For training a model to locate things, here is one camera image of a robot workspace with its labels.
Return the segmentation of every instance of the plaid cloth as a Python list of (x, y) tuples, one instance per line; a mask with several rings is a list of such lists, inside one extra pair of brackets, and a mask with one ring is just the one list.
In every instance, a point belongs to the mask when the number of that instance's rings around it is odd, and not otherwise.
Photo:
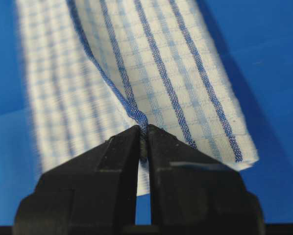
[[(148, 123), (240, 170), (258, 160), (194, 0), (17, 0), (41, 171)], [(148, 192), (139, 165), (138, 195)]]

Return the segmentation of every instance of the blue background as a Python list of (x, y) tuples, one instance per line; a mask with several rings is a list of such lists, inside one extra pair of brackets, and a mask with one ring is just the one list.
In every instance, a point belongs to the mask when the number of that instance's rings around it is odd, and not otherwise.
[[(293, 222), (293, 0), (198, 0), (260, 161), (241, 172), (266, 222)], [(0, 225), (32, 192), (32, 139), (17, 63), (13, 4), (0, 1)], [(150, 222), (149, 195), (137, 223)]]

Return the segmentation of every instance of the blue grid pattern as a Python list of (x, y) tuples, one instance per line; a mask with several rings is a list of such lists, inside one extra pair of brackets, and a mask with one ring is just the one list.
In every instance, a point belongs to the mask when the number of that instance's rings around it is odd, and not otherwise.
[[(148, 123), (239, 170), (257, 160), (193, 0), (17, 0), (42, 171)], [(148, 192), (145, 164), (138, 194)]]

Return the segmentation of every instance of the checkered fabric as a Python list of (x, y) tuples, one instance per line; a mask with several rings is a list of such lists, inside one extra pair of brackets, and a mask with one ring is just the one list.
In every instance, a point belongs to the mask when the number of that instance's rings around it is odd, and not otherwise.
[(148, 123), (236, 170), (257, 161), (194, 0), (17, 0), (17, 12), (42, 172)]

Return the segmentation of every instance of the blue stripe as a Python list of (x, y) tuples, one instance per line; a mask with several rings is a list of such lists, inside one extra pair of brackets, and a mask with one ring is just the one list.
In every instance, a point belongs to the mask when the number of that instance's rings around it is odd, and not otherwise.
[(200, 73), (202, 82), (205, 86), (205, 89), (209, 95), (211, 102), (213, 103), (213, 106), (214, 106), (216, 113), (217, 113), (217, 115), (220, 119), (220, 122), (222, 124), (223, 130), (224, 130), (226, 136), (228, 137), (230, 146), (235, 154), (235, 160), (236, 160), (236, 162), (241, 162), (243, 160), (241, 150), (237, 144), (236, 137), (233, 135), (231, 126), (225, 116), (223, 107), (222, 107), (221, 103), (219, 102), (219, 100), (217, 99), (215, 92), (214, 92), (214, 89), (213, 89), (213, 86), (211, 85), (209, 78), (206, 74), (206, 71), (204, 69), (200, 54), (199, 54), (197, 48), (195, 47), (195, 44), (190, 36), (188, 29), (185, 26), (183, 17), (180, 14), (180, 11), (178, 9), (178, 6), (176, 5), (175, 0), (170, 0), (170, 5), (171, 5), (172, 11), (174, 12), (174, 15), (176, 17), (178, 26), (179, 26), (179, 28), (185, 38), (185, 41), (188, 45), (188, 48), (189, 48), (191, 54), (193, 55), (193, 58), (195, 60), (197, 69)]
[(190, 79), (189, 73), (188, 73), (182, 59), (179, 56), (177, 47), (176, 47), (174, 40), (171, 36), (171, 32), (170, 32), (170, 29), (167, 25), (165, 16), (163, 15), (163, 13), (161, 11), (161, 8), (158, 4), (158, 1), (154, 0), (154, 1), (152, 1), (152, 3), (153, 3), (152, 5), (154, 7), (154, 10), (156, 12), (156, 15), (157, 15), (157, 19), (158, 19), (159, 23), (161, 24), (163, 34), (165, 35), (166, 41), (169, 45), (171, 54), (176, 62), (177, 67), (178, 67), (178, 71), (182, 75), (186, 90), (189, 94), (191, 106), (195, 110), (196, 119), (201, 124), (204, 137), (209, 142), (213, 157), (215, 157), (216, 159), (221, 161), (220, 151), (217, 148), (215, 140), (212, 138), (212, 132), (211, 132), (209, 123), (207, 122), (207, 119), (204, 115), (204, 111), (200, 105), (199, 98), (194, 90), (194, 85)]
[[(127, 18), (127, 15), (125, 13), (125, 9), (123, 7), (123, 0), (118, 0), (118, 9), (119, 9), (119, 14), (122, 17), (123, 26), (130, 25), (130, 23), (128, 21), (128, 18)], [(137, 65), (143, 64), (141, 54), (139, 53), (139, 47), (138, 47), (138, 44), (137, 44), (137, 42), (135, 40), (134, 34), (133, 34), (132, 30), (131, 30), (131, 27), (124, 27), (124, 29), (126, 31), (127, 38), (130, 39), (129, 44), (130, 44), (131, 51), (135, 55), (136, 64)], [(152, 86), (152, 84), (150, 82), (150, 78), (149, 78), (149, 76), (147, 74), (146, 68), (141, 67), (139, 69), (139, 74), (141, 76), (141, 80), (142, 80), (142, 83), (144, 85), (147, 98), (148, 98), (148, 100), (150, 102), (151, 110), (152, 110), (152, 113), (154, 114), (156, 125), (158, 127), (160, 127), (160, 128), (165, 129), (163, 116), (162, 116), (162, 113), (160, 111), (157, 99), (156, 99), (156, 97), (154, 95), (153, 86)]]
[[(56, 56), (56, 52), (53, 49), (54, 47), (52, 47), (52, 45), (54, 44), (54, 41), (52, 39), (52, 34), (50, 34), (49, 37), (47, 37), (47, 38), (48, 38), (49, 52), (50, 52), (51, 56)], [(54, 85), (54, 90), (55, 90), (56, 96), (61, 97), (60, 88), (59, 88), (59, 84), (58, 84), (58, 78), (57, 78), (57, 75), (56, 75), (56, 63), (52, 63), (52, 66), (51, 66), (51, 80), (52, 80), (52, 83)], [(69, 144), (67, 144), (69, 155), (74, 156), (74, 151), (73, 151), (73, 148), (72, 148), (72, 144), (70, 144), (70, 141), (72, 140), (72, 136), (71, 136), (70, 131), (68, 129), (68, 120), (67, 120), (67, 117), (66, 117), (64, 103), (62, 102), (62, 99), (58, 99), (57, 103), (58, 103), (59, 109), (62, 111), (61, 113), (62, 113), (62, 119), (63, 119), (64, 130), (65, 130), (64, 135), (65, 135), (65, 139), (69, 142)]]
[(77, 11), (77, 8), (76, 8), (74, 0), (67, 0), (67, 4), (68, 4), (70, 14), (71, 14), (72, 19), (73, 19), (73, 24), (74, 24), (75, 29), (76, 29), (79, 37), (80, 37), (81, 43), (84, 46), (86, 54), (88, 55), (90, 60), (94, 63), (94, 65), (96, 66), (96, 68), (100, 72), (100, 74), (101, 74), (102, 78), (104, 79), (104, 81), (112, 89), (112, 91), (115, 94), (115, 96), (121, 102), (121, 104), (125, 108), (128, 116), (131, 117), (132, 119), (134, 119), (139, 124), (139, 126), (141, 128), (142, 135), (146, 136), (146, 134), (147, 134), (147, 117), (140, 110), (138, 110), (135, 107), (133, 107), (124, 98), (124, 96), (121, 94), (121, 92), (117, 89), (117, 87), (115, 86), (113, 81), (108, 76), (106, 76), (105, 72), (103, 71), (102, 67), (100, 66), (100, 64), (98, 63), (98, 61), (96, 60), (96, 58), (94, 57), (94, 55), (93, 55), (93, 53), (91, 51), (88, 39), (87, 39), (87, 37), (86, 37), (86, 35), (85, 35), (84, 31), (83, 31), (83, 28), (81, 26), (80, 18), (79, 18), (78, 11)]
[(175, 110), (175, 113), (176, 113), (176, 116), (177, 116), (177, 119), (178, 119), (178, 123), (181, 127), (181, 130), (182, 130), (182, 133), (183, 133), (183, 136), (186, 140), (186, 142), (193, 148), (196, 148), (196, 143), (195, 141), (192, 139), (192, 136), (191, 136), (191, 133), (190, 133), (190, 130), (189, 130), (189, 127), (186, 123), (186, 119), (185, 119), (185, 116), (184, 116), (184, 113), (180, 107), (180, 104), (178, 102), (178, 97), (173, 89), (173, 86), (171, 84), (171, 81), (170, 79), (168, 78), (168, 75), (167, 75), (167, 72), (166, 72), (166, 68), (165, 68), (165, 65), (163, 63), (163, 60), (161, 58), (161, 55), (160, 55), (160, 51), (156, 45), (156, 42), (155, 42), (155, 39), (153, 37), (153, 34), (151, 32), (151, 29), (150, 29), (150, 26), (147, 22), (147, 18), (145, 16), (145, 13), (144, 13), (144, 10), (142, 8), (142, 5), (141, 5), (141, 2), (139, 0), (134, 0), (134, 3), (135, 3), (135, 6), (136, 6), (136, 10), (139, 14), (139, 18), (140, 18), (140, 21), (142, 23), (142, 26), (143, 26), (143, 30), (145, 32), (145, 35), (147, 37), (147, 41), (149, 43), (149, 46), (150, 46), (150, 49), (152, 51), (152, 55), (154, 57), (154, 61), (157, 65), (157, 68), (159, 70), (159, 73), (160, 73), (160, 76), (162, 78), (162, 81), (163, 81), (163, 84), (166, 88), (166, 91), (170, 97), (170, 100), (171, 100), (171, 104)]
[(138, 106), (137, 106), (137, 103), (135, 101), (135, 97), (134, 97), (134, 94), (133, 94), (133, 91), (132, 91), (132, 87), (131, 87), (130, 82), (129, 82), (129, 77), (128, 77), (128, 74), (127, 74), (127, 70), (126, 70), (125, 65), (123, 63), (122, 54), (121, 54), (121, 51), (120, 51), (119, 46), (118, 46), (118, 42), (117, 42), (115, 32), (114, 32), (114, 27), (113, 27), (113, 24), (111, 22), (111, 18), (110, 18), (109, 14), (108, 14), (108, 9), (107, 9), (105, 0), (100, 0), (99, 2), (101, 4), (105, 25), (106, 25), (106, 28), (107, 28), (109, 38), (111, 40), (111, 44), (112, 44), (112, 47), (113, 47), (113, 52), (115, 54), (118, 70), (119, 70), (119, 73), (122, 76), (122, 83), (123, 83), (123, 86), (125, 88), (125, 93), (126, 93), (127, 99), (129, 100), (130, 104), (137, 109)]

